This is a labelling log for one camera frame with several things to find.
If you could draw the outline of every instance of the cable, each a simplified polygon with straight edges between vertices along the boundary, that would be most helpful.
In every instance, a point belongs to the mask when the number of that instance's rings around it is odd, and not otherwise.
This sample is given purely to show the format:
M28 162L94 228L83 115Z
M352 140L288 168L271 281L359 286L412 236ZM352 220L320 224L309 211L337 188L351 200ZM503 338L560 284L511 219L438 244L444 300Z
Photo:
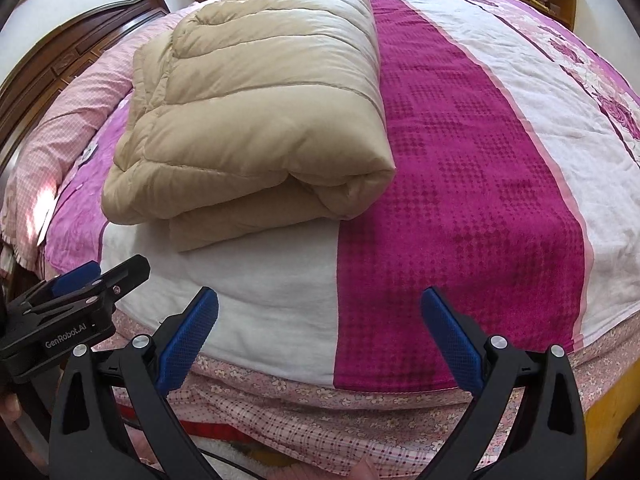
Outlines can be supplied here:
M129 426L130 428L133 428L134 430L138 430L138 431L143 431L142 430L142 426L140 426L138 423L133 422L132 420L129 420L127 418L122 418L122 421ZM210 456L212 458L215 458L216 460L219 460L220 462L223 462L227 465L230 465L231 467L235 467L236 469L238 469L238 471L242 471L243 473L246 473L247 475L251 475L252 477L254 477L256 480L267 480L264 476L260 476L258 475L258 473L254 473L253 471L251 471L250 469L247 469L239 464L236 464L234 462L231 462L231 460L229 460L228 458L224 458L222 456L216 455L215 453L212 453L210 451L207 451L206 449L201 449L199 447L196 446L196 449L201 452L204 455Z

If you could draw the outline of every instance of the floral print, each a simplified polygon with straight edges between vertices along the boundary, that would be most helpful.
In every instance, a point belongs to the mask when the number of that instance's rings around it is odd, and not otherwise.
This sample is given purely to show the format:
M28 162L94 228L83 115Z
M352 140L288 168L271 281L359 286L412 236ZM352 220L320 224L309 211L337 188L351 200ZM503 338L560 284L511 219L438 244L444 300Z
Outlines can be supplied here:
M638 127L638 122L634 119L631 111L629 111L625 105L615 99L607 98L601 94L598 94L598 101L607 114L609 114L609 117L614 119L618 124L621 124L622 127L626 128L634 139L640 139L640 127Z
M560 44L556 40L549 40L549 43L554 49L556 49L558 52L567 56L574 63L583 63L583 61L578 57L578 55L565 44Z
M490 7L498 7L498 4L490 2L489 0L466 0L468 2L476 2L478 4L488 5Z
M118 333L97 349L117 348L137 333L149 332L119 310L114 323ZM571 354L583 408L593 405L639 357L640 314ZM380 478L415 476L442 447L469 400L459 390L389 395L319 388L202 355L192 370L183 387L168 396L180 420L229 424L279 452L343 475L369 456ZM521 391L511 396L481 465L500 454L520 396ZM130 405L124 390L117 388L116 398Z
M517 0L491 1L495 5L482 8L527 38L583 88L620 131L623 142L640 166L640 98L626 80L551 18Z

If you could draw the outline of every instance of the folded comforter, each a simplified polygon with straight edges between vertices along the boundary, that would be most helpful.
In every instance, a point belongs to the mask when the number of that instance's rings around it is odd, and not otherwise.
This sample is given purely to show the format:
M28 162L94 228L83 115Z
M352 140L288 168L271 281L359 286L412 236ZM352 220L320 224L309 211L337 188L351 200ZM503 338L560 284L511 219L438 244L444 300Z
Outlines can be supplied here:
M118 224L189 250L364 212L394 176L369 0L222 0L134 57L104 184Z

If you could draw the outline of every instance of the wooden headboard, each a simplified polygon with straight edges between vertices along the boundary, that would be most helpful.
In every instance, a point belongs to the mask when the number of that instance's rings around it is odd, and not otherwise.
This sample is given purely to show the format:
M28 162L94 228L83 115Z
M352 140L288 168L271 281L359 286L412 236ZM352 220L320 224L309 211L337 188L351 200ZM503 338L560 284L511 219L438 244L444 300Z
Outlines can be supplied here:
M0 200L21 143L69 82L101 53L169 13L164 0L128 0L77 16L42 38L0 87Z

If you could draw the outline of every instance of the blue gripper pad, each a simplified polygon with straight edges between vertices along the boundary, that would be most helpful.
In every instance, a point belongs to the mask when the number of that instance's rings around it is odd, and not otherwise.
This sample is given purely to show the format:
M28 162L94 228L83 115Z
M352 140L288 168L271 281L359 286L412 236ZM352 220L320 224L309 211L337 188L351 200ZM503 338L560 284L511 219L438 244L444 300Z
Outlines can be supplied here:
M218 295L203 287L185 309L184 319L158 359L156 390L164 396L182 386L191 365L218 319Z
M68 273L59 276L54 284L51 285L51 293L54 298L71 294L97 280L101 273L98 262L87 262L77 269L70 270Z
M433 288L420 300L422 318L461 390L479 395L484 388L482 358Z

